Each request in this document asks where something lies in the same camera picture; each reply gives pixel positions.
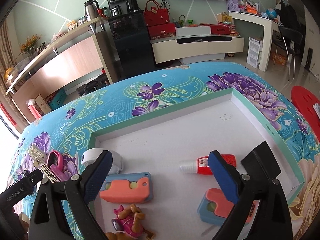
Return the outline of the pink smart watch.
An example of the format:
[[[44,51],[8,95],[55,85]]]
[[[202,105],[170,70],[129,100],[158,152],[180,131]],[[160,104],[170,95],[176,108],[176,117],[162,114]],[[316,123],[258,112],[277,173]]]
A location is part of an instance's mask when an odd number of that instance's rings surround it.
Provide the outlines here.
[[[48,154],[47,166],[54,174],[61,173],[62,169],[63,169],[62,155],[59,152],[57,152],[56,150],[52,150]]]

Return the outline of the white plastic clip holder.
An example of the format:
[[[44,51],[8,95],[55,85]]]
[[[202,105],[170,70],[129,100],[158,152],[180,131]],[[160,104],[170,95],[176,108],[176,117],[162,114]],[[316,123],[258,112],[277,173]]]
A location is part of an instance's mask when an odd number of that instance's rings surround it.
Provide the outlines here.
[[[46,164],[46,154],[34,144],[29,147],[28,153],[33,159],[35,168],[40,168],[43,164]]]

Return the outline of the white round camera gadget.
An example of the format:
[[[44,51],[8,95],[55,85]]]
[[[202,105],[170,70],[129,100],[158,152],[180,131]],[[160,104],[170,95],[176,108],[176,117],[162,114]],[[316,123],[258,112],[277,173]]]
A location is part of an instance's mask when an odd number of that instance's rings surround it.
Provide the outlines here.
[[[84,167],[88,167],[89,165],[92,165],[94,163],[103,163],[101,155],[104,155],[105,153],[112,154],[112,165],[110,167],[110,170],[108,172],[108,175],[112,174],[119,174],[124,169],[124,161],[122,156],[113,150],[106,150],[103,148],[91,148],[86,150],[82,157],[80,158],[80,163]]]

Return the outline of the black power adapter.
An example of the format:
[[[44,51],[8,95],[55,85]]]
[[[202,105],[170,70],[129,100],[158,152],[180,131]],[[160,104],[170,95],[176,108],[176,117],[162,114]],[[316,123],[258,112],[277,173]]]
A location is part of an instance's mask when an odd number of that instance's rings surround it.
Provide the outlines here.
[[[241,160],[248,175],[256,181],[269,181],[280,175],[281,169],[266,141],[256,146]]]

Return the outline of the pink brown toy dog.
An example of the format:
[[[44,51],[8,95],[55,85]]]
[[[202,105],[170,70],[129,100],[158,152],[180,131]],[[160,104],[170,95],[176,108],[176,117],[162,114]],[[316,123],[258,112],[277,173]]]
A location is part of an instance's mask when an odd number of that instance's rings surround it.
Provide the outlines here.
[[[111,222],[116,232],[106,232],[108,239],[140,239],[142,236],[145,239],[155,238],[155,233],[143,225],[145,213],[136,204],[126,207],[119,205],[113,213],[115,218]]]

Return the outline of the blue orange small knife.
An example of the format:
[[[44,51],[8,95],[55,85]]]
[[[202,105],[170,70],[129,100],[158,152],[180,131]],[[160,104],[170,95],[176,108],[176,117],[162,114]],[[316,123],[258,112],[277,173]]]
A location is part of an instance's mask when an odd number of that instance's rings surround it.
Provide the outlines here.
[[[141,204],[152,200],[153,185],[149,172],[108,175],[99,197],[116,204]]]

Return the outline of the red white glue bottle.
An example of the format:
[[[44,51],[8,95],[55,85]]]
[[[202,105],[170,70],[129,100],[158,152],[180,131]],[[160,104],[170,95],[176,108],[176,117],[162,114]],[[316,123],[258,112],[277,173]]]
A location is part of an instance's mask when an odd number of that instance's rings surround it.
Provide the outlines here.
[[[232,154],[222,154],[223,159],[233,167],[236,167],[236,157]],[[208,165],[208,156],[197,158],[196,160],[185,160],[179,165],[181,172],[186,174],[200,174],[205,176],[212,175]]]

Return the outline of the gold greek-pattern harmonica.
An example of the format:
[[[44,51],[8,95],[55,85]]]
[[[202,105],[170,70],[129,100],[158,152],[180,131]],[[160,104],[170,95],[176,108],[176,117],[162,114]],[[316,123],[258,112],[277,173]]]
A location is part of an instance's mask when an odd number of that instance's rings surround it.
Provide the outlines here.
[[[40,169],[52,183],[60,182],[59,178],[57,178],[57,176],[50,170],[50,168],[46,164],[42,164]]]

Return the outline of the red chinese knot decoration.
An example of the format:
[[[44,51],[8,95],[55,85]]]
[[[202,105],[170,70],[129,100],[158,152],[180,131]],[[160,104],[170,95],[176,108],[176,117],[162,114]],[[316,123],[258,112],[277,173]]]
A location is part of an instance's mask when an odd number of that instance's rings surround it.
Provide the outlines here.
[[[1,108],[2,112],[4,113],[4,115],[7,117],[7,119],[10,121],[12,126],[16,127],[17,126],[16,121],[12,118],[10,113],[6,110],[6,108],[5,108],[5,106],[3,105],[2,102],[0,102],[0,108]]]

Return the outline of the red gift bag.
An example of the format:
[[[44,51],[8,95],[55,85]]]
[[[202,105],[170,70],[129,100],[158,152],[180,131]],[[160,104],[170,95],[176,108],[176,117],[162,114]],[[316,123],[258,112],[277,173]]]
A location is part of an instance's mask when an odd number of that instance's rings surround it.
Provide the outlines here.
[[[31,112],[31,114],[34,116],[36,120],[39,120],[42,118],[41,109],[39,108],[35,99],[29,99],[27,102],[27,105],[28,105],[29,111]]]

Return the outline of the teal shallow cardboard tray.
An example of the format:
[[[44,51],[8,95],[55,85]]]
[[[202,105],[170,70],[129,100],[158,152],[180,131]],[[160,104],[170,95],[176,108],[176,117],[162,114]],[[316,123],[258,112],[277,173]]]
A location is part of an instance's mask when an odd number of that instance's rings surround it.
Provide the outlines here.
[[[153,198],[141,204],[144,225],[156,239],[211,239],[217,227],[203,222],[197,208],[217,187],[213,176],[185,174],[180,165],[217,150],[241,161],[267,142],[281,173],[278,179],[292,202],[304,176],[271,123],[235,89],[164,107],[126,120],[92,135],[92,146],[119,153],[124,173],[149,172]]]

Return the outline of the wooden sideboard with shelf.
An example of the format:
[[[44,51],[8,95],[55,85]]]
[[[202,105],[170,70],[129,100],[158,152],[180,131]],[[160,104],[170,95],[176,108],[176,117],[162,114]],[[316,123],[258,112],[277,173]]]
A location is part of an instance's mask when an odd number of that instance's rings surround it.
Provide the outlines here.
[[[107,31],[96,30],[90,37],[59,51],[59,48],[92,31],[97,25],[103,27],[105,24],[108,24],[107,18],[97,17],[61,36],[39,53],[11,82],[6,94],[16,90],[12,101],[28,123],[35,120],[28,108],[29,99],[38,95],[46,98],[69,83],[99,69],[104,69],[110,84],[119,81]]]

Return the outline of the black fridge cabinet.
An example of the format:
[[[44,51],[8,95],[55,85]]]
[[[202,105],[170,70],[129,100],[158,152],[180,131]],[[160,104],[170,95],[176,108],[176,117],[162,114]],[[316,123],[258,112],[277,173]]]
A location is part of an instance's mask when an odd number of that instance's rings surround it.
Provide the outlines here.
[[[155,58],[142,10],[109,19],[111,34],[126,78],[153,72]]]

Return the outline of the white desk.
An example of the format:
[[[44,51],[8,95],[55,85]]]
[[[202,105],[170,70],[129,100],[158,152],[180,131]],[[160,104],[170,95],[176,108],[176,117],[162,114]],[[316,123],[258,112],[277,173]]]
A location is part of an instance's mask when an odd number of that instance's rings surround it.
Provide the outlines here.
[[[274,32],[279,32],[279,24],[272,20],[253,14],[234,11],[229,11],[228,14],[232,16],[234,24],[236,25],[236,30],[240,33],[240,36],[245,39],[245,51],[248,51],[249,37],[258,38],[263,41],[259,70],[266,72],[272,48],[272,38]]]

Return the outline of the white flat box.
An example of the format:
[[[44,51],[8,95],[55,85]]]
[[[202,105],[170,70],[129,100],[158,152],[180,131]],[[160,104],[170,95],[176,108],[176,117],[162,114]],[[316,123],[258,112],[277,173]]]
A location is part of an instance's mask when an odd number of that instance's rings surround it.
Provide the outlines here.
[[[187,37],[187,36],[203,36],[210,35],[210,26],[193,26],[193,27],[179,27],[175,28],[176,36]]]

